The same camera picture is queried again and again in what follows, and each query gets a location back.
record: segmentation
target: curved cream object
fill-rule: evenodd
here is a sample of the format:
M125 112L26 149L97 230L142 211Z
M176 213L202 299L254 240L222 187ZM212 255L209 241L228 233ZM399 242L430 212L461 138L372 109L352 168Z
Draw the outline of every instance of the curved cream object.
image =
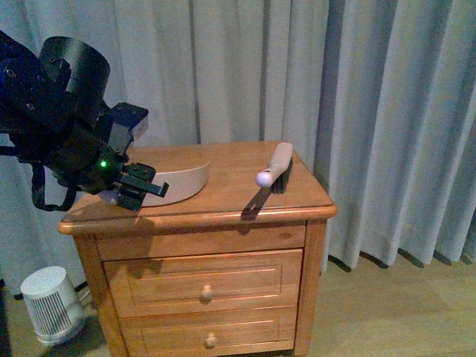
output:
M167 194L161 198L148 193L142 207L163 206L189 199L205 186L209 173L209 162L189 170L156 173L152 183L161 186L167 182L169 184Z

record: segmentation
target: nightstand top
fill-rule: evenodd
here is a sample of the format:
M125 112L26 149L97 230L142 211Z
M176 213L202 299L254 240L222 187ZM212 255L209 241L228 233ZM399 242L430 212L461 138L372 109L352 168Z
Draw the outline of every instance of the nightstand top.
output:
M203 144L180 147L141 147L128 151L129 162L157 169L183 170L197 155L210 162L207 184L195 196L138 212L107 205L86 194L58 224L63 234L154 233L196 226L237 225L327 219L336 207L296 153L286 192L268 194L255 183L267 168L278 142Z

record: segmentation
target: wooden tabletop edge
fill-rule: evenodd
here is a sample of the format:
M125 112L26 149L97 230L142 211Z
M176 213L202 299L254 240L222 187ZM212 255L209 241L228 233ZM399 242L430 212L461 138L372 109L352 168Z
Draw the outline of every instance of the wooden tabletop edge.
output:
M103 233L127 233L140 228L141 232L153 233L171 228L206 227L217 225L239 225L250 223L279 222L285 216L287 221L328 219L337 214L335 205L269 208L264 210L242 210L225 212L189 213L184 221L183 214L160 216L115 217L111 219L87 220L81 222L61 221L57 229L61 234L83 235Z

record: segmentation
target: cabinet leg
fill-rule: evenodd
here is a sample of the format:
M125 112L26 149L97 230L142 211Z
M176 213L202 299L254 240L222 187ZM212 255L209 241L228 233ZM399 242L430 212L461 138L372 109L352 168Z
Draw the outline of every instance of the cabinet leg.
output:
M101 322L104 337L111 355L127 357L127 349L120 333L119 320L108 289L107 279L94 236L74 237L76 248L80 254L86 279Z
M326 221L307 222L295 337L295 357L306 357L312 338Z

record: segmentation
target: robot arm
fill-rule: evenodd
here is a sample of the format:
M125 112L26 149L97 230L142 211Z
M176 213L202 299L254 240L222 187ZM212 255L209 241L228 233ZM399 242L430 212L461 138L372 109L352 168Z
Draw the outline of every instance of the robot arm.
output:
M117 193L117 205L139 210L146 193L164 197L168 184L151 184L155 169L126 166L127 148L148 111L103 101L109 64L95 49L68 37L51 37L37 58L0 31L0 133L14 155L33 167L32 199L42 210L68 210L78 190ZM44 167L68 188L62 205L45 205Z

